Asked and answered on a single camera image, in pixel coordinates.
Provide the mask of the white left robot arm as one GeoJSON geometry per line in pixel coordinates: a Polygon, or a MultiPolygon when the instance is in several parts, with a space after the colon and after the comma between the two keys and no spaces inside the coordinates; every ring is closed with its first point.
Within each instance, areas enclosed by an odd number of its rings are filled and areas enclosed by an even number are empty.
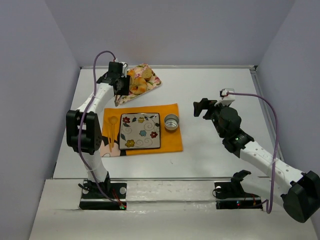
{"type": "Polygon", "coordinates": [[[99,78],[93,68],[93,83],[93,92],[85,102],[66,113],[66,143],[82,160],[88,180],[103,183],[108,171],[100,156],[102,131],[99,115],[114,96],[129,94],[128,64],[111,61],[108,71],[99,78]]]}

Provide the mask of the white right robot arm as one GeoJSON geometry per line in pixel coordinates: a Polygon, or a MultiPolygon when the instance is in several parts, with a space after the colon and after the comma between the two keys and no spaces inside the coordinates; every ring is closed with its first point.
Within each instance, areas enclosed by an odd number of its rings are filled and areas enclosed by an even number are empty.
{"type": "Polygon", "coordinates": [[[264,181],[247,170],[241,170],[230,180],[236,193],[255,194],[276,203],[295,221],[305,223],[320,208],[320,177],[312,170],[303,172],[265,150],[241,128],[242,119],[230,105],[232,99],[203,98],[193,103],[193,115],[205,110],[203,119],[212,121],[222,144],[228,152],[251,164],[270,178],[264,181]]]}

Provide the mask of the long croissant bread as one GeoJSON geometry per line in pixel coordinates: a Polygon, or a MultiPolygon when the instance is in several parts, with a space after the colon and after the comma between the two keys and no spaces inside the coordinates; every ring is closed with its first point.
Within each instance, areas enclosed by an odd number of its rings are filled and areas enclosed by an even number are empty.
{"type": "Polygon", "coordinates": [[[131,78],[135,79],[136,78],[136,72],[133,69],[130,69],[127,72],[127,75],[129,75],[131,78]]]}

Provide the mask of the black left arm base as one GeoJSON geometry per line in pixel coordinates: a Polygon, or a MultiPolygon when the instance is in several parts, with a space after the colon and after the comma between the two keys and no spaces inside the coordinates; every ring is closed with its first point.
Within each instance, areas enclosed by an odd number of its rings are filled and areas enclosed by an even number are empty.
{"type": "Polygon", "coordinates": [[[125,211],[127,209],[127,183],[111,182],[110,190],[107,192],[103,187],[98,189],[95,182],[88,182],[86,179],[83,184],[79,183],[81,196],[79,208],[88,211],[125,211]]]}

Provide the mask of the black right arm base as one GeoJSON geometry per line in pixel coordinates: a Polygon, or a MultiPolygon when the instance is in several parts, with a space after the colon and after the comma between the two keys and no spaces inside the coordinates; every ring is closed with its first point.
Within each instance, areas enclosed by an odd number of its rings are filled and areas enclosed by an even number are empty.
{"type": "Polygon", "coordinates": [[[214,183],[212,196],[216,199],[217,210],[263,209],[261,197],[245,192],[241,182],[251,172],[236,172],[229,181],[214,183]]]}

